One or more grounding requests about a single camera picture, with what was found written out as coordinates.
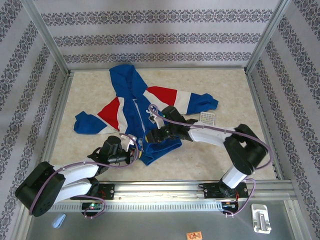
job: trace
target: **white stripe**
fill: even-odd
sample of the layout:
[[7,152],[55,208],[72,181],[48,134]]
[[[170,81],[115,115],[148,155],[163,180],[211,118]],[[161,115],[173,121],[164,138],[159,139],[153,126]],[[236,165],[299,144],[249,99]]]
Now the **white stripe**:
[[116,118],[118,120],[118,129],[120,133],[125,133],[128,128],[128,123],[124,114],[124,105],[125,105],[125,99],[123,97],[118,97],[119,100],[119,109],[116,114]]
[[141,121],[141,126],[142,126],[142,129],[143,129],[143,132],[145,133],[146,132],[146,128],[145,128],[144,122],[142,121],[142,117],[141,117],[141,114],[140,114],[140,110],[139,110],[138,104],[135,102],[134,99],[132,101],[134,102],[135,108],[138,111],[139,118],[140,118],[140,121]]
[[169,106],[163,101],[160,101],[159,98],[157,98],[154,94],[148,92],[147,90],[144,91],[143,96],[145,96],[150,103],[155,104],[158,107],[159,111],[162,111],[164,108]]
[[113,128],[109,123],[107,123],[105,120],[103,120],[101,117],[99,117],[99,115],[94,115],[94,116],[97,117],[98,119],[100,119],[106,125],[106,127],[103,128],[97,134],[113,134],[113,133],[117,132],[117,130],[115,128]]
[[174,107],[182,115],[187,114],[190,96],[191,96],[191,92],[187,92],[187,91],[177,91],[176,93]]

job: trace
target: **wall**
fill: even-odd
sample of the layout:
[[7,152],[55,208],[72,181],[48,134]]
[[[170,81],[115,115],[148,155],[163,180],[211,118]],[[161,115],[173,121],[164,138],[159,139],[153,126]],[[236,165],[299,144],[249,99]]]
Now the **wall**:
[[242,66],[279,0],[35,0],[72,70]]
[[44,150],[64,76],[18,0],[0,0],[0,240],[20,210],[15,190]]
[[320,239],[320,1],[294,0],[251,73],[282,173]]

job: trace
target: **marble surface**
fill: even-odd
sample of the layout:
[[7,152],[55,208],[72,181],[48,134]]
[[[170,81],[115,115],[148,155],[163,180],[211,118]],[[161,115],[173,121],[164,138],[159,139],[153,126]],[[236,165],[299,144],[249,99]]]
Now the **marble surface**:
[[[215,113],[216,126],[247,124],[260,139],[264,139],[243,69],[138,69],[138,72],[149,87],[211,94],[219,100],[217,110],[209,111]],[[115,96],[109,71],[78,71],[74,74],[51,164],[81,161],[102,146],[108,135],[81,135],[73,131],[75,115],[81,111],[96,114]],[[186,118],[199,119],[199,114]],[[222,147],[182,141],[180,148],[149,166],[138,160],[128,168],[109,169],[97,178],[106,181],[219,180],[231,165],[229,155]],[[253,177],[275,179],[273,167],[270,165]]]

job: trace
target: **jacket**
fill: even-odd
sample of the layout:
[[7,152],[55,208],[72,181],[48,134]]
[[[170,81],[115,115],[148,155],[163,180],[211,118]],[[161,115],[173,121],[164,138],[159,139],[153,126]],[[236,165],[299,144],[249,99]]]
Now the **jacket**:
[[140,159],[148,166],[164,154],[180,147],[180,139],[166,139],[161,143],[147,143],[145,135],[157,127],[149,120],[148,107],[157,105],[159,111],[175,106],[182,115],[215,110],[218,101],[209,94],[148,87],[133,65],[124,64],[109,70],[116,97],[97,115],[79,113],[74,124],[78,134],[108,134],[115,131],[137,137]]

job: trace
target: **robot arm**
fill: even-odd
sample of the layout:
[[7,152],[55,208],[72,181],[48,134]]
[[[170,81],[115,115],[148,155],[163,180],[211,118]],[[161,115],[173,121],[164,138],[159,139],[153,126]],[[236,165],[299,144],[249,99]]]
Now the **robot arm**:
[[[234,196],[234,189],[246,176],[254,172],[267,154],[267,149],[260,143],[235,134],[238,132],[257,138],[244,124],[236,128],[222,128],[224,131],[217,131],[203,128],[205,124],[195,119],[185,120],[173,106],[166,107],[161,113],[167,120],[186,125],[165,124],[160,117],[151,113],[149,119],[156,123],[158,128],[147,133],[147,142],[161,143],[165,139],[180,138],[225,147],[227,150],[233,166],[214,186],[213,192],[216,193],[214,197]],[[110,164],[121,162],[131,164],[134,151],[138,151],[129,147],[133,145],[133,140],[136,140],[133,136],[124,137],[122,140],[116,136],[109,136],[102,147],[98,147],[82,162],[69,164],[66,169],[61,169],[63,166],[53,166],[48,162],[42,162],[17,188],[15,196],[31,210],[30,214],[35,217],[43,215],[59,201],[79,195],[94,196],[97,192],[97,185],[99,185],[95,176],[105,172],[111,167]]]
[[258,138],[254,132],[245,124],[240,124],[235,128],[222,127],[226,131],[217,131],[203,128],[206,124],[195,119],[185,120],[185,118],[173,106],[168,106],[161,112],[166,119],[192,124],[192,126],[169,123],[164,125],[163,120],[151,113],[150,120],[157,123],[158,128],[151,130],[146,135],[149,143],[160,143],[165,139],[188,140],[191,142],[205,142],[219,147],[225,147],[233,166],[223,175],[220,180],[220,191],[228,196],[245,177],[251,175],[267,154],[267,149],[244,136],[239,136],[232,132],[250,135]]
[[[85,164],[75,163],[75,166],[62,169],[48,181],[36,201],[32,214],[39,217],[57,202],[79,195],[94,195],[97,190],[96,183],[98,183],[94,177],[108,169],[107,166],[95,163],[110,165],[125,162],[130,164],[135,149],[129,148],[129,146],[133,144],[133,141],[128,137],[123,137],[121,140],[116,136],[109,136],[102,147],[98,147],[92,154],[82,160]],[[15,196],[30,210],[40,188],[61,167],[63,168],[61,165],[53,166],[48,162],[41,162],[17,188]]]

